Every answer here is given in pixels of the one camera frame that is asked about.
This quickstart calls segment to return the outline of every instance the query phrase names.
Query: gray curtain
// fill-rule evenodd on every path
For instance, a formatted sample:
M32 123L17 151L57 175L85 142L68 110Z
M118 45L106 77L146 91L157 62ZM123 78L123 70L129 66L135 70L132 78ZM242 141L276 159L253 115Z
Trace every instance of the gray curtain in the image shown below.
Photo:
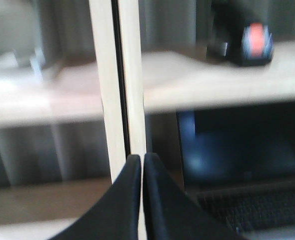
M143 50L206 41L211 0L139 0ZM239 0L268 25L276 38L295 38L295 0Z

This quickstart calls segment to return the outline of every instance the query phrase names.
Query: blurry background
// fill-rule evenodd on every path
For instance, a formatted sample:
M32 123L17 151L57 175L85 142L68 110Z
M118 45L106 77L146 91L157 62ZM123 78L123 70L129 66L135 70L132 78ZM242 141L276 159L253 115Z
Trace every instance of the blurry background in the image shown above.
M268 23L275 39L295 39L295 0L239 1ZM206 43L211 32L210 7L211 0L139 0L142 51ZM71 98L72 90L80 90L73 101L80 102L74 110L82 112L88 100L80 101L80 94L100 98L98 83L89 85L95 82L93 76L97 80L97 72L89 73L89 63L95 64L95 49L88 0L0 0L1 92L9 81L23 87L37 83L42 90L44 82L53 82L50 88L58 91L53 95L65 94L61 103ZM148 88L152 81L146 73L143 71ZM8 93L2 94L6 102ZM15 99L21 96L18 92ZM147 114L146 121L148 149L163 156L169 169L179 169L175 113ZM5 126L0 127L0 186L109 175L102 118Z
M239 1L295 40L295 0ZM209 64L211 0L138 2L147 150L182 186L176 111L251 103L249 85L295 99L295 44L267 67ZM110 185L89 0L0 0L0 225L79 217Z
M295 39L295 0L238 0L266 22L276 39ZM142 50L206 42L212 0L139 0Z

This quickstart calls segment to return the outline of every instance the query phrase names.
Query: laptop keyboard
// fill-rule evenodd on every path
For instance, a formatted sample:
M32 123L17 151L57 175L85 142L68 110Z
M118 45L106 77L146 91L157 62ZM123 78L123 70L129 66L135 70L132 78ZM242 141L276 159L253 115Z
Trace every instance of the laptop keyboard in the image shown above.
M295 189L200 197L198 201L237 233L295 225Z

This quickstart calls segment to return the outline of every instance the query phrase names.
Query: wooden shelf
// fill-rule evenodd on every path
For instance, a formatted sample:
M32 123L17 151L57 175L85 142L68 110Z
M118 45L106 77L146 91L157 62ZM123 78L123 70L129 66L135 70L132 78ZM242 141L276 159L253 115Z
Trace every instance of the wooden shelf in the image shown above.
M148 53L142 64L146 112L295 99L295 41L277 43L263 67L211 62L197 48Z
M103 118L97 64L66 66L44 84L33 73L0 78L0 127Z
M264 67L211 61L192 47L144 53L142 69L146 113L295 99L295 41L277 43ZM66 66L41 86L8 78L0 80L0 127L103 119L95 62Z

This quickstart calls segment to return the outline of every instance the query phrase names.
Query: black plastic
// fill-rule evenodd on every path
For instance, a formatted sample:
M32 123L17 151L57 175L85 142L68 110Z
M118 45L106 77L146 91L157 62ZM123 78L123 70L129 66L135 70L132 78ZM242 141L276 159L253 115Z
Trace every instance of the black plastic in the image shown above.
M224 56L242 67L263 66L271 62L274 51L272 35L267 24L251 9L247 9L237 0L214 0L211 9L214 13L215 36L207 48L209 55ZM251 51L252 44L246 33L252 24L261 24L268 35L264 37L266 50L261 56L249 56L248 51Z
M143 206L149 240L244 240L196 206L173 182L159 156L147 153Z
M79 220L50 240L137 240L140 193L140 157L129 155L104 196Z

